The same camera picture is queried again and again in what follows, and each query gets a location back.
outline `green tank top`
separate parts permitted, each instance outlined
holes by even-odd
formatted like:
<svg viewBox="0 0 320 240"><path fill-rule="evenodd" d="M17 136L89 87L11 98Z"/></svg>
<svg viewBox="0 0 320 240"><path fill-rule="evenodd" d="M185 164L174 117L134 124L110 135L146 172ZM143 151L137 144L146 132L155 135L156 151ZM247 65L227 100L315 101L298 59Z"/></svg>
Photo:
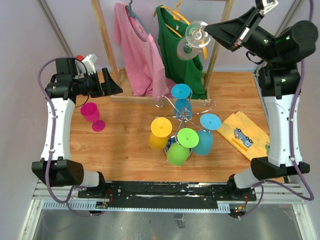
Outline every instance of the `green tank top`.
<svg viewBox="0 0 320 240"><path fill-rule="evenodd" d="M156 8L156 14L159 22L158 43L165 68L165 76L177 84L187 84L193 92L193 99L205 99L206 93L201 83L203 66L199 56L197 55L191 60L180 59L177 54L177 46L181 37L166 26L168 24L184 37L188 25L174 20L165 8L161 8L161 5Z"/></svg>

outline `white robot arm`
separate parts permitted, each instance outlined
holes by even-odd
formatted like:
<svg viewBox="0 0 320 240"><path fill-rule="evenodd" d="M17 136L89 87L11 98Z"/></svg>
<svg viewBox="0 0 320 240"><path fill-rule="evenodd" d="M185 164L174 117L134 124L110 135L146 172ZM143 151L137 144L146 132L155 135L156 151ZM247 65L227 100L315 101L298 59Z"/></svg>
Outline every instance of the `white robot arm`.
<svg viewBox="0 0 320 240"><path fill-rule="evenodd" d="M296 175L296 166L303 174L310 171L310 165L302 160L298 141L299 92L296 91L301 76L297 63L315 52L318 29L304 20L279 36L272 35L258 25L277 5L276 0L256 0L257 7L239 18L207 25L204 29L232 52L243 46L248 49L246 56L250 61L249 54L266 63L256 77L268 115L269 154L252 159L248 169L230 176L230 192L249 189L261 180Z"/></svg>
<svg viewBox="0 0 320 240"><path fill-rule="evenodd" d="M99 82L94 65L96 60L94 54L84 59L78 56L52 60L57 74L45 88L48 108L46 139L41 161L33 162L31 169L47 186L81 186L93 189L98 196L106 192L102 173L84 169L82 164L72 161L70 153L70 127L77 95L98 98L122 92L106 68L102 69L104 83ZM78 68L85 73L83 77L79 76L75 61L80 63Z"/></svg>

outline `green plastic cup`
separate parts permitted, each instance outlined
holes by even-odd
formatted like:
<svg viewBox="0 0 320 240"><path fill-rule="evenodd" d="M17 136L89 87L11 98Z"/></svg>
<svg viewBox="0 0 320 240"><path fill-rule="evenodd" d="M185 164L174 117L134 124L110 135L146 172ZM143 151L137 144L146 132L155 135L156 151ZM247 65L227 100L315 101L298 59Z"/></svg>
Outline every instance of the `green plastic cup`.
<svg viewBox="0 0 320 240"><path fill-rule="evenodd" d="M183 165L190 154L190 149L175 142L166 153L166 159L174 166Z"/></svg>
<svg viewBox="0 0 320 240"><path fill-rule="evenodd" d="M179 143L185 148L192 149L199 143L199 136L197 132L191 128L182 128L178 134L177 138Z"/></svg>

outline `wood grain surface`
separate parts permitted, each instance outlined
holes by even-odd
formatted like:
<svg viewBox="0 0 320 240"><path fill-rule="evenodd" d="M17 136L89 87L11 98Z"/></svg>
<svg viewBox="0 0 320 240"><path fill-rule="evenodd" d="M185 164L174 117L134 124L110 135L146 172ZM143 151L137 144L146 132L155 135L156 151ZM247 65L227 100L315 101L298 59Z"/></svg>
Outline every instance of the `wood grain surface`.
<svg viewBox="0 0 320 240"><path fill-rule="evenodd" d="M251 72L214 72L210 88L211 99L216 101L212 113L222 121L242 111L269 133ZM85 99L79 96L77 105ZM214 145L208 156L193 154L183 166L172 166L163 151L148 146L152 120L156 116L172 115L171 106L111 102L109 96L91 98L89 102L98 105L100 119L106 122L106 127L102 132L94 132L91 123L81 116L80 107L76 108L70 133L72 160L88 170L102 172L106 180L225 182L230 175L250 166L250 161L217 132L213 134ZM194 107L193 112L206 109ZM199 116L192 119L195 124L200 124L199 120ZM178 121L171 122L174 134Z"/></svg>

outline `pink shirt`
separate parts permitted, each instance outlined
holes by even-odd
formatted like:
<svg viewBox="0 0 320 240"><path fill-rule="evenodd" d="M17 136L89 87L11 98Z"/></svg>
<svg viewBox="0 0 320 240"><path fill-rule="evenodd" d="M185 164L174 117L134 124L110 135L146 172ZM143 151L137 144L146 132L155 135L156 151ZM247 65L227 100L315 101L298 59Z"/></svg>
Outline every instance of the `pink shirt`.
<svg viewBox="0 0 320 240"><path fill-rule="evenodd" d="M128 16L126 5L123 2L114 5L113 38L122 47L125 70L133 95L149 95L154 99L169 95L175 83L166 78L165 66L154 38L151 34L147 35L136 18Z"/></svg>

